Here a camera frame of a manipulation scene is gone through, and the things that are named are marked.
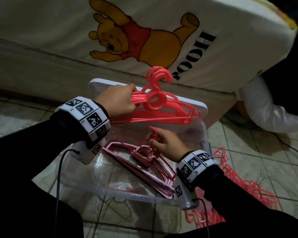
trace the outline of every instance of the plastic storage box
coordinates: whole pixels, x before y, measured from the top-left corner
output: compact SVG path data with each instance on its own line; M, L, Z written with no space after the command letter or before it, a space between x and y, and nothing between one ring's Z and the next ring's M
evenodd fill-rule
M126 85L103 79L93 79L89 83L91 98L96 98L108 86L116 84ZM179 96L178 98L194 106L196 110L200 110L202 112L201 118L207 114L205 104ZM146 129L147 126L160 127L177 133L179 138L189 148L195 150L202 148L212 155L206 126L201 118L193 119L190 125L139 122L112 126L105 139L107 142L110 140L119 140L131 144L139 144L139 140L142 140L149 131ZM175 170L176 163L169 160L167 161ZM68 152L62 164L61 183L90 191L100 197L112 196L150 203L178 205L176 196L174 196L174 199L164 198L130 171L122 167L111 156L102 151L100 151L88 165L79 162Z

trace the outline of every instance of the red shirt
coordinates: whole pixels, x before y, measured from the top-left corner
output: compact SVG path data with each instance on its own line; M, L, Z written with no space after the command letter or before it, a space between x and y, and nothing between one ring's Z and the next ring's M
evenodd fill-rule
M122 26L115 24L116 27L120 27L123 30L128 38L129 49L127 52L120 54L120 56L123 59L134 57L139 61L140 51L149 38L151 28L140 27L130 16L127 17L130 20L129 23Z

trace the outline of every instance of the bear's head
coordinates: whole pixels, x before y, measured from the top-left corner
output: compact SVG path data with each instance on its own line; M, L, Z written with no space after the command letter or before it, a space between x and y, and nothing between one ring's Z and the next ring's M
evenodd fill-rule
M98 40L100 45L106 47L112 54L122 54L129 49L128 38L123 30L115 26L113 20L104 18L103 15L95 13L94 18L99 22L97 32L91 31L88 36Z

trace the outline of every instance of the bear's nose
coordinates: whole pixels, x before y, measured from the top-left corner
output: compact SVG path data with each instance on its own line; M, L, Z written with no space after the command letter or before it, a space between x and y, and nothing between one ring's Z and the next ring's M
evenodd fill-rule
M108 45L108 49L111 50L111 51L113 51L113 50L114 50L114 46L111 45L111 44L109 44L109 45Z

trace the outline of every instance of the cartoon bear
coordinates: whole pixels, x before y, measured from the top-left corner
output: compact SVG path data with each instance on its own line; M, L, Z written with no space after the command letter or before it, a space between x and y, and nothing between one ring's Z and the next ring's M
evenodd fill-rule
M90 0L99 22L97 32L89 37L98 40L107 52L91 51L94 59L114 62L134 57L150 66L168 68L177 59L184 41L199 27L199 20L192 13L181 18L181 27L173 32L140 27L130 16L105 0Z

